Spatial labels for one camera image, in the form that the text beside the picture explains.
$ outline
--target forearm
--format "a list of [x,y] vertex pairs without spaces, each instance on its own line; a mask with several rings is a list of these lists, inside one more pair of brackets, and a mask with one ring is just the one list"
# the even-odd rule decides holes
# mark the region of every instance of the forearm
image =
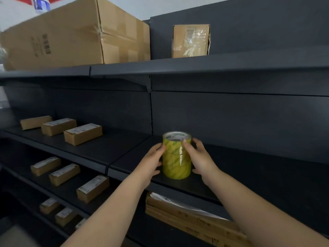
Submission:
[[329,241],[219,169],[208,186],[257,247],[328,246]]
[[120,247],[143,190],[142,180],[129,175],[62,247]]

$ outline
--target small cardboard box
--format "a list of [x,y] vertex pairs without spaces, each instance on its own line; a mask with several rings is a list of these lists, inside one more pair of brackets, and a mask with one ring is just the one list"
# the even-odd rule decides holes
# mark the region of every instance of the small cardboard box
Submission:
[[89,203],[108,187],[109,178],[98,175],[77,189],[78,199],[85,203]]
[[175,25],[172,36],[172,57],[208,55],[210,48],[210,25]]
[[31,166],[31,172],[38,177],[60,165],[60,158],[50,157]]
[[77,121],[66,118],[42,124],[41,130],[47,136],[54,136],[75,127],[77,127]]
[[80,222],[79,222],[79,224],[77,224],[76,226],[75,226],[75,229],[77,230],[77,229],[79,229],[85,222],[87,221],[87,219],[86,218],[84,218],[83,220],[81,220]]
[[102,126],[92,123],[64,131],[65,142],[75,146],[102,135]]
[[54,186],[59,186],[79,173],[80,173],[80,166],[76,164],[70,164],[68,166],[63,167],[60,170],[57,170],[49,174],[49,178],[50,178],[50,182]]
[[0,35],[6,70],[150,60],[150,27],[108,0],[76,0]]
[[40,204],[40,211],[43,214],[49,214],[53,210],[55,210],[60,204],[53,198],[47,199],[45,202]]
[[27,129],[41,127],[42,124],[50,121],[53,121],[51,116],[42,116],[42,117],[21,120],[20,123],[22,126],[22,130],[27,130]]
[[56,223],[64,227],[67,225],[77,214],[70,208],[66,207],[56,214]]
[[150,193],[146,197],[145,212],[215,246],[253,246],[236,223],[196,214],[171,203],[156,200],[150,196]]

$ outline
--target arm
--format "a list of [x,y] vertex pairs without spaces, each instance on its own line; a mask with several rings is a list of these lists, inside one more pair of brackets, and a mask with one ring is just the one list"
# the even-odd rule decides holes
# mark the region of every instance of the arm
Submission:
[[329,240],[281,211],[243,184],[222,172],[201,141],[197,149],[184,141],[195,170],[216,194],[241,230],[257,247],[328,247]]
[[159,159],[166,149],[161,145],[149,150],[136,169],[62,247],[121,246],[142,192],[153,175],[160,172],[155,169],[161,165]]

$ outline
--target stack of tape rolls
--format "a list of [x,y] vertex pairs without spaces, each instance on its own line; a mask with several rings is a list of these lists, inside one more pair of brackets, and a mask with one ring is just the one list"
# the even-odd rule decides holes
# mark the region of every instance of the stack of tape rolls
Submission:
[[191,158],[183,146],[183,139],[191,143],[191,135],[185,132],[167,132],[163,136],[166,150],[162,155],[163,173],[173,179],[187,178],[191,174]]

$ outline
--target left hand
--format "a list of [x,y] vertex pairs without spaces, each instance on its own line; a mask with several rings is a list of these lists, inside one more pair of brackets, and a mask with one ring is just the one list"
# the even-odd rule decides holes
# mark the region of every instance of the left hand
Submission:
[[162,163],[159,162],[160,157],[166,150],[166,146],[162,143],[158,143],[151,147],[151,149],[146,153],[144,158],[140,161],[138,166],[132,172],[136,177],[142,179],[144,189],[150,184],[151,178],[154,175],[160,173],[159,170],[155,170],[158,166],[161,166]]

